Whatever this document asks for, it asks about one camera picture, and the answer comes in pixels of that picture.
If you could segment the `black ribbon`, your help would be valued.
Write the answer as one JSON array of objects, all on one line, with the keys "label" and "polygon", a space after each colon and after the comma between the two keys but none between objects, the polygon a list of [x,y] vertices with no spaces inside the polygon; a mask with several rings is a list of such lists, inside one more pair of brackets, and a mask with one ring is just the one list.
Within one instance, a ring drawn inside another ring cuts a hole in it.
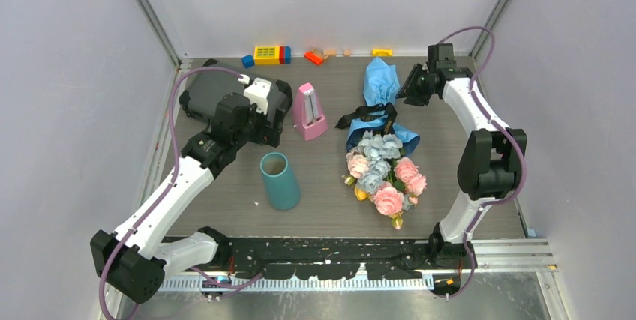
[{"label": "black ribbon", "polygon": [[392,103],[377,104],[374,106],[359,106],[354,112],[343,115],[334,127],[337,129],[346,129],[349,128],[352,122],[356,119],[363,122],[370,122],[378,119],[382,120],[384,118],[384,122],[378,130],[378,133],[387,135],[394,132],[392,128],[398,115],[397,113],[398,112]]}]

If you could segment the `blue flower bouquet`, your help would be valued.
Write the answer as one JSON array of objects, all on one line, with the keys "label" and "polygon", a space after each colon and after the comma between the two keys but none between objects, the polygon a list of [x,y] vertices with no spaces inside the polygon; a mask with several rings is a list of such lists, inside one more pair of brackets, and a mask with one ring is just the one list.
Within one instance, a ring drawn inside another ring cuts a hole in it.
[{"label": "blue flower bouquet", "polygon": [[[374,58],[367,66],[362,86],[364,105],[392,103],[400,90],[394,65]],[[401,229],[404,213],[417,206],[419,197],[428,187],[426,176],[410,158],[420,142],[420,136],[398,124],[393,133],[378,133],[382,120],[354,120],[347,130],[346,168],[343,182],[351,187],[360,202],[368,201],[376,211],[391,220],[394,229]]]}]

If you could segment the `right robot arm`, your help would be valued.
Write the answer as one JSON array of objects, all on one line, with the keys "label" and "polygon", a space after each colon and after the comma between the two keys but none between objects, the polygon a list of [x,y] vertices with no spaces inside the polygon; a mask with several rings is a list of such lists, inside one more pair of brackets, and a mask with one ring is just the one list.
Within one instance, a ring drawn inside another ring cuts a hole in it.
[{"label": "right robot arm", "polygon": [[476,226],[488,210],[518,190],[527,135],[512,129],[487,104],[466,68],[427,70],[415,64],[398,97],[425,106],[436,95],[454,111],[467,141],[457,166],[459,193],[447,215],[429,236],[426,261],[447,268],[468,254]]}]

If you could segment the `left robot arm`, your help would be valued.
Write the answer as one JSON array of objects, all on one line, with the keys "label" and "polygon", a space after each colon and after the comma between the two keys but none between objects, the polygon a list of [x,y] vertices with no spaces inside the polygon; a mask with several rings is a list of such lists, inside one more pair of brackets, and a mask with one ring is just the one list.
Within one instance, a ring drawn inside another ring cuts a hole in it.
[{"label": "left robot arm", "polygon": [[223,96],[206,128],[187,141],[172,171],[142,207],[113,232],[100,230],[93,236],[90,247],[100,279],[143,304],[175,274],[197,265],[224,269],[233,249],[229,238],[215,229],[202,227],[167,244],[163,239],[244,145],[279,145],[292,104],[292,96],[282,92],[268,100]]}]

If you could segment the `teal vase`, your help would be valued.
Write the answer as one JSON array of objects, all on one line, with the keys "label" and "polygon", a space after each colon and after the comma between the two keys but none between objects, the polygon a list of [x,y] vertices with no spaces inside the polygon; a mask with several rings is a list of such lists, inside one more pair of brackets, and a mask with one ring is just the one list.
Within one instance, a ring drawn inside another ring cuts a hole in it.
[{"label": "teal vase", "polygon": [[263,156],[259,169],[270,205],[280,211],[297,206],[302,191],[288,158],[280,152]]}]

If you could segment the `pink metronome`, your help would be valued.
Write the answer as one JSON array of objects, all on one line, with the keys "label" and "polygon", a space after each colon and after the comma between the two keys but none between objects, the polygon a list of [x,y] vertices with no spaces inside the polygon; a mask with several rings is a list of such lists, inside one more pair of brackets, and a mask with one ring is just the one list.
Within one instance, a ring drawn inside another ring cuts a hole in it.
[{"label": "pink metronome", "polygon": [[309,83],[298,88],[292,105],[292,119],[304,141],[323,135],[329,128],[316,89]]}]

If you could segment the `yellow arch toy block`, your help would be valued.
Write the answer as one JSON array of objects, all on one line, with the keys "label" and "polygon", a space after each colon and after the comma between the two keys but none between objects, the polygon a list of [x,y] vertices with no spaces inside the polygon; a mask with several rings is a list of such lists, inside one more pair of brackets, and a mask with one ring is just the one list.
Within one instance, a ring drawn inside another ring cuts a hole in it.
[{"label": "yellow arch toy block", "polygon": [[373,48],[371,55],[376,57],[391,57],[393,56],[393,50],[389,48]]}]

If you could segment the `blue toy cube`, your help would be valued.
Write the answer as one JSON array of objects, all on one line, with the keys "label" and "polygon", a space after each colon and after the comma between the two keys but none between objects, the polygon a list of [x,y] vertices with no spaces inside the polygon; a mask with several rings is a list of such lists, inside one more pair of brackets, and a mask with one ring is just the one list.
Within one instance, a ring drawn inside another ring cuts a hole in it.
[{"label": "blue toy cube", "polygon": [[255,66],[255,60],[254,60],[254,57],[252,55],[246,55],[246,56],[242,57],[241,58],[241,62],[243,64],[244,68],[246,68],[246,69]]}]

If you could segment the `grey black case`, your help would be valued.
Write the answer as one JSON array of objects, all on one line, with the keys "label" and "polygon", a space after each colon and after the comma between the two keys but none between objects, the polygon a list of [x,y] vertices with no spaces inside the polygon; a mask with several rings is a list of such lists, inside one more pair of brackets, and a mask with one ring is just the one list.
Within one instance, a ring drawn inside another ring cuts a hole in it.
[{"label": "grey black case", "polygon": [[241,74],[269,80],[272,86],[268,110],[284,106],[287,116],[293,104],[291,87],[287,82],[261,76],[217,59],[211,58],[204,65],[212,70],[198,73],[178,102],[186,116],[209,123],[213,138],[229,144],[247,142],[248,107],[252,103],[243,95],[246,85],[238,82]]}]

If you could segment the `red blue toy block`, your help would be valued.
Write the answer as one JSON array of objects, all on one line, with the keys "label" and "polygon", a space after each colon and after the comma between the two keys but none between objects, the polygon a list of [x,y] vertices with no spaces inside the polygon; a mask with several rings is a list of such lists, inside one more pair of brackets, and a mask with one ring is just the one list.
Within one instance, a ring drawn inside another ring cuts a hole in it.
[{"label": "red blue toy block", "polygon": [[279,64],[290,64],[291,63],[291,48],[289,46],[280,46],[279,47]]}]

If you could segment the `orange red toy block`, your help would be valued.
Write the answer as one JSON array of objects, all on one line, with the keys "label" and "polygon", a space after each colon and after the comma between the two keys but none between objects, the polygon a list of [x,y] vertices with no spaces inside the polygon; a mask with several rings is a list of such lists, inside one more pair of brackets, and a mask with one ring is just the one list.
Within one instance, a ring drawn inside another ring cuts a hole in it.
[{"label": "orange red toy block", "polygon": [[304,58],[315,65],[321,65],[324,62],[324,59],[321,56],[317,55],[316,53],[312,51],[307,51],[304,54]]}]

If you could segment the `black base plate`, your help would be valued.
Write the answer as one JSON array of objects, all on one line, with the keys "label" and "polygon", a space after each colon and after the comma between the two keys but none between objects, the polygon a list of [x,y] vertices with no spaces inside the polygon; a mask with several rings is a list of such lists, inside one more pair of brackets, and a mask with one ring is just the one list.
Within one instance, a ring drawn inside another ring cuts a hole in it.
[{"label": "black base plate", "polygon": [[388,238],[230,238],[204,271],[241,279],[258,274],[267,280],[415,279],[423,271],[456,274],[473,257],[460,244],[429,244],[422,239]]}]

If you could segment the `aluminium frame rail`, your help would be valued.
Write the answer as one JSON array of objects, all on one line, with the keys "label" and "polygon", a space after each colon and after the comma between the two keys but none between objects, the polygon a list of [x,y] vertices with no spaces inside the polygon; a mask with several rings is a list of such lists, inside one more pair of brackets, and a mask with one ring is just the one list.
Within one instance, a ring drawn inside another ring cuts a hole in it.
[{"label": "aluminium frame rail", "polygon": [[552,271],[556,264],[543,239],[483,240],[448,244],[425,239],[228,238],[212,229],[168,237],[143,254],[108,234],[91,240],[99,275],[132,300],[147,301],[161,284],[192,267],[237,280],[414,280],[423,274],[470,271]]}]

